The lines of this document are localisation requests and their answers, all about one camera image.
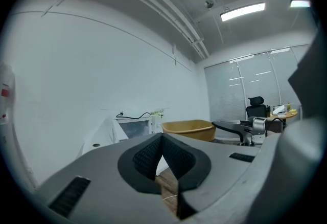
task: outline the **black office chair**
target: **black office chair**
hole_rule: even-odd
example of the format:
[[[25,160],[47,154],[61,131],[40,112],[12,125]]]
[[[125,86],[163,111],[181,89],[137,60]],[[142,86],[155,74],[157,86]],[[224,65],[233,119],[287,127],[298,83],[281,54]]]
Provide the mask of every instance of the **black office chair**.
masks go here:
[[[263,97],[254,97],[248,98],[250,100],[251,106],[246,107],[246,113],[248,117],[267,117],[267,107],[263,105],[264,98]]]

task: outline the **yellow bin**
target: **yellow bin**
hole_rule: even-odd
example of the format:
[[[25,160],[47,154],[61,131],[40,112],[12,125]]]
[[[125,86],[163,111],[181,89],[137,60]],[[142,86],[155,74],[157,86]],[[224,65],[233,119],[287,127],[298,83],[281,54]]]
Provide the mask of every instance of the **yellow bin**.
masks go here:
[[[161,126],[164,133],[174,133],[204,141],[213,140],[216,133],[214,125],[205,120],[165,122]]]

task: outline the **chair headrest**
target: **chair headrest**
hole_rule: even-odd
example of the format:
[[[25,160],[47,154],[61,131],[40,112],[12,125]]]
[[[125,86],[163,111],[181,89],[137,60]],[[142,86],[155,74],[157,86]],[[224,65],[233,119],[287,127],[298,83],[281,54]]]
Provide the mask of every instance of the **chair headrest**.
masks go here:
[[[253,98],[248,98],[250,100],[250,105],[251,106],[257,106],[257,105],[261,105],[262,103],[264,103],[264,98],[263,97],[253,97]]]

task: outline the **wall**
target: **wall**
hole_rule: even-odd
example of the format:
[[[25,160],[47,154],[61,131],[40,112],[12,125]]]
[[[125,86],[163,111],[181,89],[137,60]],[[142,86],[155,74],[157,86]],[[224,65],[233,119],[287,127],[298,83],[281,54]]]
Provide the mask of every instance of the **wall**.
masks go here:
[[[310,44],[315,36],[315,32],[316,31],[313,29],[289,31],[282,34],[275,34],[269,37],[240,43],[231,47],[226,46],[212,54],[210,58],[199,62],[196,66],[199,74],[198,79],[201,90],[201,100],[203,100],[202,106],[206,110],[205,119],[210,119],[208,92],[204,74],[205,67],[219,64],[232,58],[244,56],[247,54],[254,54],[265,50],[278,49],[286,46],[295,46],[298,44]]]
[[[137,0],[21,0],[2,37],[15,74],[14,127],[41,184],[72,162],[108,115],[166,108],[202,119],[193,49]],[[177,46],[177,62],[172,54]]]

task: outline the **desk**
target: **desk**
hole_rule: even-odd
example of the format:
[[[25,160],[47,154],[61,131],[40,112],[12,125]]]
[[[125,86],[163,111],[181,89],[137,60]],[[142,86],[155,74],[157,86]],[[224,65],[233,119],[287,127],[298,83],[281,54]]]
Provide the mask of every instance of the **desk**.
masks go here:
[[[297,115],[297,111],[294,112],[286,112],[285,113],[285,117],[280,117],[281,120],[286,120],[286,119],[290,119],[290,118],[294,118]],[[270,117],[268,117],[268,119],[274,119],[274,118],[278,118],[277,115],[270,115]]]

